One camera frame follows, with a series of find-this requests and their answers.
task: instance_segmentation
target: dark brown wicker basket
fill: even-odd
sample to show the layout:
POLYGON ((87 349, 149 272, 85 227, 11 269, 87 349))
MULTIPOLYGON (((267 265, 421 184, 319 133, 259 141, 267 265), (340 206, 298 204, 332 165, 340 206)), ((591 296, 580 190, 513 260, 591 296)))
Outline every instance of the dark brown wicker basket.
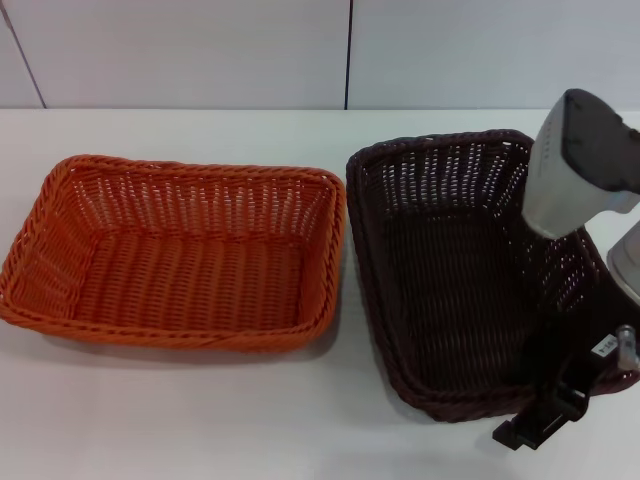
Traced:
MULTIPOLYGON (((532 386, 510 379, 550 312, 569 315, 597 297, 585 322, 623 315, 638 324, 629 302, 609 298, 617 289, 601 288, 612 280, 584 229, 551 241, 526 226, 532 143, 509 130, 400 138, 361 150, 347 166, 376 343, 400 397, 436 420, 516 413, 528 403, 532 386), (611 312, 610 302, 625 309, 611 312)), ((637 380, 611 370, 594 393, 637 380)))

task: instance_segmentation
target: white table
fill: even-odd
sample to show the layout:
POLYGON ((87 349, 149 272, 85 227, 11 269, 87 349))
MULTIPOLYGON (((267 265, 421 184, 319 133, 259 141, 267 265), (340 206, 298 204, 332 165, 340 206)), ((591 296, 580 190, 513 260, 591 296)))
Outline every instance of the white table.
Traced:
MULTIPOLYGON (((535 135, 543 111, 0 111, 0 255, 44 176, 77 153, 313 165, 344 179, 359 148, 489 128, 535 135)), ((640 113, 624 115, 640 126, 640 113)), ((636 220, 589 224, 605 253, 636 220)), ((504 418, 436 424, 398 399, 372 347, 350 229, 336 328, 281 356, 97 346, 0 322, 7 480, 637 478, 640 386, 593 400, 538 452, 491 440, 504 418)))

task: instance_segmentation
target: label sticker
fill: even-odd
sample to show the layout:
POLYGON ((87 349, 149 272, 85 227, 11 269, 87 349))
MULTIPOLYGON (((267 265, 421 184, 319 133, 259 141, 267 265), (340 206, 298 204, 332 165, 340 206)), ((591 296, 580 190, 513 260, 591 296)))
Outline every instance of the label sticker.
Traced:
POLYGON ((596 355, 604 358, 613 352, 616 348, 618 348, 618 339, 613 335, 609 334, 602 339, 602 341, 593 347, 591 351, 596 355))

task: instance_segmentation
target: wicker basket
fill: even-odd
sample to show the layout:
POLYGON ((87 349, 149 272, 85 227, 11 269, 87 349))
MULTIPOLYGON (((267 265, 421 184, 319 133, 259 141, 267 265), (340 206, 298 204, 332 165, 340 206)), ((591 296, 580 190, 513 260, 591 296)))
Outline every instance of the wicker basket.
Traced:
MULTIPOLYGON (((617 289, 600 288, 611 278, 584 229, 551 241, 522 220, 531 145, 515 131, 434 135, 379 143, 349 161, 349 215, 376 343, 400 397, 436 420, 528 403, 532 387, 510 379, 549 312, 577 312, 593 298, 584 315, 600 315, 595 322, 638 324, 637 309, 610 298, 617 289)), ((637 379, 611 371, 595 393, 637 379)))
POLYGON ((4 263, 0 317, 90 342, 292 350, 332 321, 344 209, 317 169, 72 157, 4 263))

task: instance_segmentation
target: white wall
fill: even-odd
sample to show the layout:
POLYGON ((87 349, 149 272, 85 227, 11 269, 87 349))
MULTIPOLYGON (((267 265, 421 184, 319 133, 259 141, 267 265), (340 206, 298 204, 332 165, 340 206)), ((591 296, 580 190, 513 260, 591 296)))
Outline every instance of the white wall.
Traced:
POLYGON ((40 106, 11 31, 0 15, 0 108, 40 106))
POLYGON ((49 107, 342 108, 348 0, 4 0, 49 107))
POLYGON ((637 0, 355 2, 349 108, 640 108, 637 0))

